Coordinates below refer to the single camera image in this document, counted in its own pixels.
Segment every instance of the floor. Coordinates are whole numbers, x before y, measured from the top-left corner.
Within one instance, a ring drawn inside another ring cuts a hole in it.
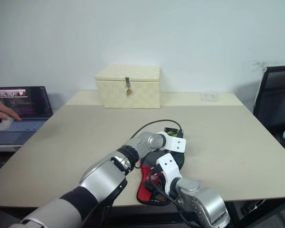
[[[9,156],[0,156],[0,168],[9,159]],[[20,220],[4,213],[0,210],[0,228],[8,228],[10,225],[19,223]],[[148,225],[148,226],[127,226],[127,228],[186,228],[185,224],[169,224],[169,225]],[[270,217],[255,228],[284,228],[285,227],[285,211]]]

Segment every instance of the white wall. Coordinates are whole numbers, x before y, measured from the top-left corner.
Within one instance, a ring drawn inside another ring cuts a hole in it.
[[[285,0],[0,0],[0,86],[45,85],[58,107],[108,63],[249,106],[262,68],[285,65]]]

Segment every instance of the chair backrest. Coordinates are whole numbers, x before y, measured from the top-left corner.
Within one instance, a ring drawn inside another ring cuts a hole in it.
[[[253,114],[271,133],[285,130],[285,66],[267,67]]]

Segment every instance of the beige table surface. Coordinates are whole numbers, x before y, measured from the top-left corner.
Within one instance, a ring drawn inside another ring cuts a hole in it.
[[[74,99],[83,94],[94,93],[81,92]],[[188,96],[197,99],[197,94]],[[91,164],[118,149],[143,124],[162,118],[184,129],[184,177],[203,181],[224,200],[285,197],[285,150],[233,94],[224,96],[229,99],[225,105],[161,109],[105,109],[91,101],[74,105],[71,99],[0,169],[0,206],[38,207],[60,197],[77,186]],[[158,123],[146,130],[156,133],[165,126],[174,127]],[[140,178],[139,170],[128,174],[128,185],[114,205],[139,204]]]

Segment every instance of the storage box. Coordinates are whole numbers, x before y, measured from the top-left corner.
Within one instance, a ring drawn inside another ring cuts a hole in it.
[[[160,67],[109,65],[96,76],[106,108],[160,108]]]

